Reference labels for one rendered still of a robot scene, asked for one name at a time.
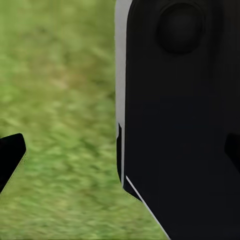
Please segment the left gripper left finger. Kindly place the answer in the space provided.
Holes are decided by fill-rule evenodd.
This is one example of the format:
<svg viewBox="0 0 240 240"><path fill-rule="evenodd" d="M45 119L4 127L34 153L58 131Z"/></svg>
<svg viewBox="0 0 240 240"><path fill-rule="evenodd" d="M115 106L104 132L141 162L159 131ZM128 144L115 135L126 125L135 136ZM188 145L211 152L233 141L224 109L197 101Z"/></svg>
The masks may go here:
<svg viewBox="0 0 240 240"><path fill-rule="evenodd" d="M21 133L0 138L0 193L26 152Z"/></svg>

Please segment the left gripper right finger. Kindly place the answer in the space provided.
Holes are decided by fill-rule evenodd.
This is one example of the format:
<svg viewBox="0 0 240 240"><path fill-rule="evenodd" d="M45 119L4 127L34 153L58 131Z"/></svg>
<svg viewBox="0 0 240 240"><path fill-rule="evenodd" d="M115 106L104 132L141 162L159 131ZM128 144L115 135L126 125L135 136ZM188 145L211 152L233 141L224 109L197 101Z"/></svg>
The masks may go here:
<svg viewBox="0 0 240 240"><path fill-rule="evenodd" d="M240 173L240 135L229 133L227 135L224 151Z"/></svg>

